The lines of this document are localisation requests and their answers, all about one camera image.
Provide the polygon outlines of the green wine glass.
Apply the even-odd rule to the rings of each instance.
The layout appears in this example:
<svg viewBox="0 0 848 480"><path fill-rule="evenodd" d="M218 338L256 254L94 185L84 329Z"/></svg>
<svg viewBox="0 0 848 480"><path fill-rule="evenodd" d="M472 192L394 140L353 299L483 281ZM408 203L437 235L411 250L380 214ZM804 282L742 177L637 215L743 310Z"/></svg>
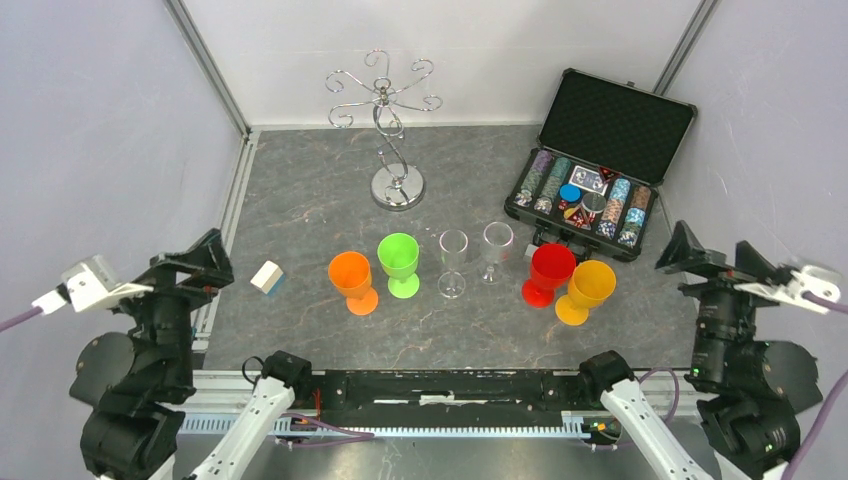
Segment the green wine glass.
<svg viewBox="0 0 848 480"><path fill-rule="evenodd" d="M377 247L377 257L388 276L387 286L391 295L409 299L418 292L420 247L414 237L402 232L387 235Z"/></svg>

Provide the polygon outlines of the blue round chip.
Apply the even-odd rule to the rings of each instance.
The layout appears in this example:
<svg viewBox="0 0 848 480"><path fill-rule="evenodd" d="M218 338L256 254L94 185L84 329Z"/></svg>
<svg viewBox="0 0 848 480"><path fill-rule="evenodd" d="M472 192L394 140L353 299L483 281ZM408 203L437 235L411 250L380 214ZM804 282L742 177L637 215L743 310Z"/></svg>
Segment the blue round chip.
<svg viewBox="0 0 848 480"><path fill-rule="evenodd" d="M559 196L566 203L578 202L582 194L583 190L573 184L565 184L559 189Z"/></svg>

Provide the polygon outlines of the white and blue block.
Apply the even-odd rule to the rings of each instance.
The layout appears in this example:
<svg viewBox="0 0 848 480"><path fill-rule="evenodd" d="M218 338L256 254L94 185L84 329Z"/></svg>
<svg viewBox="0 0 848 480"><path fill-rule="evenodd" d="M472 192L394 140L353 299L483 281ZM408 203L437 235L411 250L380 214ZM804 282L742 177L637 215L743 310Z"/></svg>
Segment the white and blue block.
<svg viewBox="0 0 848 480"><path fill-rule="evenodd" d="M271 295L285 278L284 270L277 263L266 260L253 275L250 284L264 295Z"/></svg>

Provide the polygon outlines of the grey small block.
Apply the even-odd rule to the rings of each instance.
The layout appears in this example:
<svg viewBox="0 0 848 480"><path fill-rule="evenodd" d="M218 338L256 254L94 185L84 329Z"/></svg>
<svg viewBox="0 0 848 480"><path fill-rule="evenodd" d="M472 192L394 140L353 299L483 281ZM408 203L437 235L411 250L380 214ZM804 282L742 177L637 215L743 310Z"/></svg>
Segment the grey small block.
<svg viewBox="0 0 848 480"><path fill-rule="evenodd" d="M538 250L538 246L534 244L528 244L524 251L524 260L526 262L531 262L534 254Z"/></svg>

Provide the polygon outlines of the playing card deck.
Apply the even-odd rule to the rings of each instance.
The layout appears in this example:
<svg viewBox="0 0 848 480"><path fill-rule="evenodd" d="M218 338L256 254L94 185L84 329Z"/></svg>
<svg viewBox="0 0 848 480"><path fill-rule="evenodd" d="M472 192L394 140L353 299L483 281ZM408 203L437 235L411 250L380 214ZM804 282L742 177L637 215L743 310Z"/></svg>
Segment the playing card deck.
<svg viewBox="0 0 848 480"><path fill-rule="evenodd" d="M608 185L597 170L575 165L569 178L569 184L586 192L605 195Z"/></svg>

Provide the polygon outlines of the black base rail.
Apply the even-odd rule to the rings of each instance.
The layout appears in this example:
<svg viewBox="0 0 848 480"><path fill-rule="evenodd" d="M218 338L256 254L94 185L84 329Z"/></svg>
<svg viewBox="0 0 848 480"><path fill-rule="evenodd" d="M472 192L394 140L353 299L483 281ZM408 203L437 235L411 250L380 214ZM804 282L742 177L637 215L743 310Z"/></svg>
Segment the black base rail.
<svg viewBox="0 0 848 480"><path fill-rule="evenodd" d="M197 393L181 408L180 434L223 435L252 398L238 371L198 371ZM682 379L683 372L642 380L647 402L662 415L677 399L673 419L696 419L706 400ZM563 438L591 439L613 415L582 392L569 370L319 370L303 398L287 412L377 438ZM275 420L280 439L353 438L306 420Z"/></svg>

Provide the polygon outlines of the orange wine glass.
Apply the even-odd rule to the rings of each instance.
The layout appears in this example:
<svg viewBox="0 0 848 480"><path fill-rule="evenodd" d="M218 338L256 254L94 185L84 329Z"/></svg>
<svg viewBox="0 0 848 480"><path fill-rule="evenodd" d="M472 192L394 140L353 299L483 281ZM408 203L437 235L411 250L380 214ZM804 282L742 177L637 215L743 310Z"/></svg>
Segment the orange wine glass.
<svg viewBox="0 0 848 480"><path fill-rule="evenodd" d="M379 297L372 285L372 271L365 255L345 251L328 265L328 278L345 297L347 309L354 315L366 316L378 306Z"/></svg>

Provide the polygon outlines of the black poker chip case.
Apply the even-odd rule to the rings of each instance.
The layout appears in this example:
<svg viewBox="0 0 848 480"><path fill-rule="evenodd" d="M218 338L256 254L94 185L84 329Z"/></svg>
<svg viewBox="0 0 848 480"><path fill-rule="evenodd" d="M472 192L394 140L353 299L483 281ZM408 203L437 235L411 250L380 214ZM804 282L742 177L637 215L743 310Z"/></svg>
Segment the black poker chip case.
<svg viewBox="0 0 848 480"><path fill-rule="evenodd" d="M661 97L569 68L512 192L511 218L535 227L533 242L549 233L566 246L631 262L641 253L651 209L686 133L694 105ZM605 195L583 190L566 203L559 189L575 165L597 170Z"/></svg>

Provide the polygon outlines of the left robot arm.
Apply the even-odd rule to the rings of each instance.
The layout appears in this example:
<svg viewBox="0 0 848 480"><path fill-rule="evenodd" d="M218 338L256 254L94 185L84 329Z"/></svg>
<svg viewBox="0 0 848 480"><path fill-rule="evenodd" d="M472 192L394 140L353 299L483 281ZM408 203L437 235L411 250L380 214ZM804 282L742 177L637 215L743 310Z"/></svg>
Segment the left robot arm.
<svg viewBox="0 0 848 480"><path fill-rule="evenodd" d="M63 291L77 313L131 317L125 333L107 332L81 351L69 394L91 407L80 450L97 479L170 479L180 411L196 392L192 313L234 280L222 233L212 228L187 250L152 257L130 282L95 255L67 269Z"/></svg>

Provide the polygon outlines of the chrome wine glass rack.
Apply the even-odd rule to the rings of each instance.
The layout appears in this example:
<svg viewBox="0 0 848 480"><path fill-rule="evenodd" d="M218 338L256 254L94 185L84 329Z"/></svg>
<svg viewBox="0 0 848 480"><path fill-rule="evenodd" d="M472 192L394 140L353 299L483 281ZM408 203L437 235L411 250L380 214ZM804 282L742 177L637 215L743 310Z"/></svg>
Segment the chrome wine glass rack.
<svg viewBox="0 0 848 480"><path fill-rule="evenodd" d="M434 63L426 58L412 62L410 70L418 75L412 82L396 87L391 79L391 56L382 49L367 52L363 59L369 68L382 63L384 69L374 80L367 84L347 70L331 71L325 78L325 88L332 93L345 90L342 79L347 78L364 88L369 97L360 102L337 104L330 108L327 118L336 129L347 129L354 125L352 108L371 109L372 123L381 143L376 149L380 167L370 181L370 194L375 204L387 211L408 211L417 206L426 194L427 183L421 171L410 164L401 152L406 139L406 128L397 111L405 109L416 112L434 112L440 109L444 101L435 94L423 97L421 106L406 105L399 101L400 95L428 79L435 70Z"/></svg>

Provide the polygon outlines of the red wine glass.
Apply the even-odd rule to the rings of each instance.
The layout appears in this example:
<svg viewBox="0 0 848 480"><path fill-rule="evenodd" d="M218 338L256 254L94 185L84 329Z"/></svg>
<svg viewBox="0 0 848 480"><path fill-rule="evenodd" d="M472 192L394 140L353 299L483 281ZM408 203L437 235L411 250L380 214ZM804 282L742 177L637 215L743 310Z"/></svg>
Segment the red wine glass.
<svg viewBox="0 0 848 480"><path fill-rule="evenodd" d="M522 285L523 300L531 307L546 308L576 266L574 253L565 245L547 243L538 247L531 258L529 278Z"/></svg>

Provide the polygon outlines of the clear wine glass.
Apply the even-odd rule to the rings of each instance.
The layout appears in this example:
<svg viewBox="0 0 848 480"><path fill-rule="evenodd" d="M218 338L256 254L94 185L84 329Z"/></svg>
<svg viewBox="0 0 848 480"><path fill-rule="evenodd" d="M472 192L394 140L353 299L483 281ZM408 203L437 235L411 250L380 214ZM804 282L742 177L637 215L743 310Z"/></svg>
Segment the clear wine glass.
<svg viewBox="0 0 848 480"><path fill-rule="evenodd" d="M466 261L468 246L468 237L462 230L449 229L439 237L440 258L445 271L438 279L438 289L445 298L456 299L465 291L466 281L460 270Z"/></svg>
<svg viewBox="0 0 848 480"><path fill-rule="evenodd" d="M514 243L514 231L505 222L489 223L482 233L482 281L486 285L498 283L504 276L504 263Z"/></svg>

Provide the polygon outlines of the yellow wine glass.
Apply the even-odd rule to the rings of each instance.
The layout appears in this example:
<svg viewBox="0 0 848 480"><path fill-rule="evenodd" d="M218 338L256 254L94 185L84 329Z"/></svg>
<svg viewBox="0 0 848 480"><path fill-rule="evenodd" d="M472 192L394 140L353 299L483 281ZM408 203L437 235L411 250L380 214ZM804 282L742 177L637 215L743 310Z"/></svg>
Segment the yellow wine glass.
<svg viewBox="0 0 848 480"><path fill-rule="evenodd" d="M616 286L616 274L607 263L598 260L581 262L568 281L566 293L556 301L558 319L569 326L582 325L590 311L603 304Z"/></svg>

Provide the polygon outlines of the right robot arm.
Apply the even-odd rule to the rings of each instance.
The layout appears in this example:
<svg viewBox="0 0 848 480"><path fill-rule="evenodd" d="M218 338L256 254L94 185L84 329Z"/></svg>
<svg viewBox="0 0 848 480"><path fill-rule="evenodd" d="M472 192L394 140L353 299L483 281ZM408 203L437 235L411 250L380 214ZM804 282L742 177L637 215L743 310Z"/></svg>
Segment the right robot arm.
<svg viewBox="0 0 848 480"><path fill-rule="evenodd" d="M828 290L820 269L775 266L747 241L737 243L729 264L725 254L704 248L684 221L675 224L655 267L701 279L678 287L699 303L685 379L709 397L696 408L722 472L766 479L788 471L802 445L797 416L822 400L817 361L796 343L756 339L756 313L780 304L816 310L805 296ZM709 478L646 400L620 354L591 357L578 377L580 400L610 412L658 477Z"/></svg>

